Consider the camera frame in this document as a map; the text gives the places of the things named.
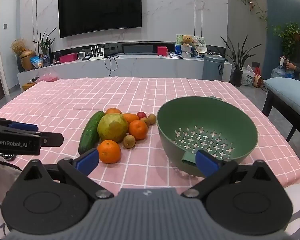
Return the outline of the green cucumber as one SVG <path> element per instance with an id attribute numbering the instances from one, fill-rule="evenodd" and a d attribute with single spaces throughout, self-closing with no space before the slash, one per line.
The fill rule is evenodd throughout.
<path id="1" fill-rule="evenodd" d="M 104 116 L 105 113 L 103 111 L 98 111 L 94 113 L 87 122 L 79 141 L 78 153 L 80 155 L 84 154 L 85 152 L 88 152 L 92 148 L 95 148 L 96 144 L 100 139 L 97 131 L 98 124 Z"/>

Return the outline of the orange tangerine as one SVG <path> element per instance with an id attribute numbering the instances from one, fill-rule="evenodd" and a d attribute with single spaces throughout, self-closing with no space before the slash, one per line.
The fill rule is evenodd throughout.
<path id="1" fill-rule="evenodd" d="M 145 122 L 134 120 L 129 124 L 128 133 L 136 140 L 143 140 L 147 137 L 148 127 Z"/>
<path id="2" fill-rule="evenodd" d="M 104 140 L 97 147 L 99 159 L 105 164 L 114 164 L 121 160 L 121 148 L 112 140 Z"/>
<path id="3" fill-rule="evenodd" d="M 106 114 L 122 114 L 122 112 L 117 108 L 109 108 L 106 110 Z"/>
<path id="4" fill-rule="evenodd" d="M 139 120 L 139 117 L 136 114 L 131 114 L 131 113 L 125 113 L 123 114 L 123 117 L 126 119 L 126 121 L 129 124 L 135 120 Z"/>

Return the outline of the yellow-green pear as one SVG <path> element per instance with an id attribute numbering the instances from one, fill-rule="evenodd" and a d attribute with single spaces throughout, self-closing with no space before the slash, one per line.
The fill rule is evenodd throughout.
<path id="1" fill-rule="evenodd" d="M 128 126 L 129 123 L 122 114 L 106 114 L 101 118 L 97 132 L 102 141 L 112 140 L 114 142 L 120 142 L 126 136 Z"/>

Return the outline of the pink checkered tablecloth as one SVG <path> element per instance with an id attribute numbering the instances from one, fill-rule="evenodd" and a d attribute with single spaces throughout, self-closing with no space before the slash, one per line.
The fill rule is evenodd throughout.
<path id="1" fill-rule="evenodd" d="M 3 105 L 0 117 L 61 133 L 63 145 L 42 148 L 39 155 L 42 163 L 53 164 L 78 156 L 81 133 L 95 112 L 117 108 L 123 113 L 156 114 L 166 101 L 182 96 L 214 96 L 241 109 L 258 130 L 258 144 L 244 162 L 252 164 L 263 159 L 283 186 L 300 183 L 300 160 L 291 146 L 269 119 L 228 82 L 137 77 L 42 81 Z M 157 126 L 151 126 L 147 138 L 133 149 L 121 152 L 119 163 L 99 164 L 90 178 L 113 192 L 123 187 L 175 187 L 183 191 L 199 181 L 169 163 Z"/>

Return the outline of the green colander bowl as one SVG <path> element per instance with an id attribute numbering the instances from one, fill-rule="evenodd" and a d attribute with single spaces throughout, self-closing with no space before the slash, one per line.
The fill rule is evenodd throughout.
<path id="1" fill-rule="evenodd" d="M 239 108 L 219 98 L 187 96 L 163 104 L 157 112 L 161 144 L 169 161 L 180 170 L 204 177 L 184 154 L 205 150 L 218 160 L 241 163 L 256 147 L 258 131 Z"/>

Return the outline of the brown longan front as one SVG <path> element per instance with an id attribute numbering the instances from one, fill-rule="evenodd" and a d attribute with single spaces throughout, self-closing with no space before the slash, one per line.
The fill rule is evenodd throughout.
<path id="1" fill-rule="evenodd" d="M 130 148 L 133 148 L 136 144 L 136 139 L 134 136 L 132 135 L 126 135 L 123 139 L 123 146 L 126 148 L 126 149 L 130 149 Z"/>

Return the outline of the brown longan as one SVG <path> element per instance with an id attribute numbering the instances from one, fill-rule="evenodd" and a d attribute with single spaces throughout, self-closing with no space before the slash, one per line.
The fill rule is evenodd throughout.
<path id="1" fill-rule="evenodd" d="M 130 149 L 130 148 L 133 148 L 136 144 L 136 139 L 134 136 L 132 135 L 126 135 L 123 139 L 123 146 L 126 148 L 126 149 Z"/>
<path id="2" fill-rule="evenodd" d="M 147 125 L 147 127 L 150 126 L 150 121 L 147 118 L 141 118 L 140 120 L 143 121 Z"/>
<path id="3" fill-rule="evenodd" d="M 149 120 L 149 123 L 151 125 L 154 125 L 156 123 L 157 117 L 155 116 L 155 114 L 150 114 L 147 119 Z"/>

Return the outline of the brown gourd vase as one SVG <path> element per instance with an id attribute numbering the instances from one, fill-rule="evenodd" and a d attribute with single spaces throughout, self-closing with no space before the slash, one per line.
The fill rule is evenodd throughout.
<path id="1" fill-rule="evenodd" d="M 33 50 L 25 50 L 21 53 L 20 55 L 21 65 L 26 71 L 33 69 L 31 58 L 35 56 L 36 56 L 36 52 Z"/>

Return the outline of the brown longan right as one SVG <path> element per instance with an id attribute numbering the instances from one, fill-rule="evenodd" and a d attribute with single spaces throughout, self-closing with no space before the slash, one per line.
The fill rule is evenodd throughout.
<path id="1" fill-rule="evenodd" d="M 150 114 L 147 119 L 149 120 L 149 123 L 151 125 L 154 125 L 156 123 L 157 117 L 155 116 L 155 114 Z"/>

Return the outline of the brown longan middle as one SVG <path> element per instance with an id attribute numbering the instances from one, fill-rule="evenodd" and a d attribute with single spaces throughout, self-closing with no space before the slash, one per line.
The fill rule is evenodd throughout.
<path id="1" fill-rule="evenodd" d="M 141 118 L 140 120 L 143 121 L 147 125 L 147 127 L 150 126 L 150 121 L 147 118 Z"/>

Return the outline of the small red fruit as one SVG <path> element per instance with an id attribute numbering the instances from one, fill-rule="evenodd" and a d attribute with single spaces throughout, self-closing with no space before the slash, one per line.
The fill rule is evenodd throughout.
<path id="1" fill-rule="evenodd" d="M 146 113 L 144 113 L 144 112 L 138 112 L 137 113 L 137 116 L 138 116 L 138 118 L 141 120 L 142 118 L 147 118 L 147 115 L 146 115 Z"/>

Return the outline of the white wifi router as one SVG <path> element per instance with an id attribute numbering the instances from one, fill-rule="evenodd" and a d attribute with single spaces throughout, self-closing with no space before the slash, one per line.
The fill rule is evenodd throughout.
<path id="1" fill-rule="evenodd" d="M 90 51 L 91 51 L 91 57 L 90 57 L 90 61 L 93 60 L 103 60 L 105 59 L 105 46 L 99 47 L 99 46 L 95 46 L 90 47 Z"/>

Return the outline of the white plastic bag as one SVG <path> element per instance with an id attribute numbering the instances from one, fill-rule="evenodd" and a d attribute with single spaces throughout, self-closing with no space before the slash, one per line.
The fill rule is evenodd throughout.
<path id="1" fill-rule="evenodd" d="M 242 68 L 242 77 L 241 77 L 241 85 L 251 86 L 253 84 L 253 79 L 255 77 L 255 73 L 253 69 L 247 65 Z"/>

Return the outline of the black wooden chair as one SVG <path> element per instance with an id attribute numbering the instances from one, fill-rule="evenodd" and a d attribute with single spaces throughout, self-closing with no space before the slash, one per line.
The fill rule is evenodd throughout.
<path id="1" fill-rule="evenodd" d="M 274 126 L 283 134 L 288 143 L 293 135 L 298 133 L 299 136 L 295 137 L 290 144 L 297 151 L 300 159 L 300 113 L 271 90 L 267 92 L 262 113 L 274 122 Z"/>

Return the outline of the grey pedal trash bin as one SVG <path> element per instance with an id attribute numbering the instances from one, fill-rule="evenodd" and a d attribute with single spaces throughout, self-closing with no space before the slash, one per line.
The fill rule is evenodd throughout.
<path id="1" fill-rule="evenodd" d="M 225 59 L 215 55 L 204 56 L 203 80 L 218 80 L 223 77 Z"/>

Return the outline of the potted long-leaf plant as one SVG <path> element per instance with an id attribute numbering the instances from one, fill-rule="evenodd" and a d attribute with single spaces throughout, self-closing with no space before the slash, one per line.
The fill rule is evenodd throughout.
<path id="1" fill-rule="evenodd" d="M 237 44 L 237 47 L 235 48 L 233 42 L 230 40 L 230 37 L 227 37 L 224 39 L 221 37 L 221 40 L 226 45 L 226 48 L 230 50 L 230 54 L 225 54 L 233 63 L 234 71 L 232 74 L 232 78 L 230 79 L 230 83 L 234 85 L 235 87 L 241 86 L 241 79 L 243 76 L 243 67 L 247 59 L 255 56 L 255 54 L 251 54 L 250 52 L 258 47 L 261 46 L 261 44 L 257 44 L 251 48 L 247 48 L 246 42 L 247 42 L 248 36 L 245 37 L 242 44 Z"/>

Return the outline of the light blue seat cushion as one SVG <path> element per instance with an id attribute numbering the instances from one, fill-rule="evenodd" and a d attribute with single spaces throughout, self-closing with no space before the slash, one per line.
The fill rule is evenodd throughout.
<path id="1" fill-rule="evenodd" d="M 286 77 L 265 80 L 264 85 L 300 115 L 300 81 Z"/>

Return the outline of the blue water jug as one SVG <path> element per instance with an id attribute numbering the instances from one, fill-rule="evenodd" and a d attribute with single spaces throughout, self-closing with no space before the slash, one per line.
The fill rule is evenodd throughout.
<path id="1" fill-rule="evenodd" d="M 271 72 L 271 78 L 274 77 L 286 77 L 293 79 L 294 78 L 294 71 L 291 69 L 286 69 L 285 67 L 278 66 L 274 68 Z"/>

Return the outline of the white TV console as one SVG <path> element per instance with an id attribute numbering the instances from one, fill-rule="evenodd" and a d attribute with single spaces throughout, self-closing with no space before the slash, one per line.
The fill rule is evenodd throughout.
<path id="1" fill-rule="evenodd" d="M 165 77 L 202 79 L 204 59 L 176 59 L 157 55 L 119 55 L 115 59 L 72 61 L 18 73 L 22 86 L 34 77 L 53 74 L 59 79 L 98 77 Z"/>

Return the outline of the red box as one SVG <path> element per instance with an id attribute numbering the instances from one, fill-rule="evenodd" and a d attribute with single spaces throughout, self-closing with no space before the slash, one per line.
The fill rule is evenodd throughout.
<path id="1" fill-rule="evenodd" d="M 168 54 L 168 49 L 166 46 L 158 46 L 157 47 L 157 55 L 158 56 L 166 57 L 167 54 Z"/>

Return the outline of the teddy bear toy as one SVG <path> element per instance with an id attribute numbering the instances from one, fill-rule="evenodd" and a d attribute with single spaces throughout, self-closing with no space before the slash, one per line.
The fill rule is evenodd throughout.
<path id="1" fill-rule="evenodd" d="M 190 35 L 183 35 L 181 44 L 183 46 L 192 46 L 193 45 L 193 37 Z"/>

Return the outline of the black wall television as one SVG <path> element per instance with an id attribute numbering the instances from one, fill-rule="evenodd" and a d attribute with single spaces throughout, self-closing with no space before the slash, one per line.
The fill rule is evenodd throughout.
<path id="1" fill-rule="evenodd" d="M 61 38 L 142 27 L 142 0 L 58 0 Z"/>

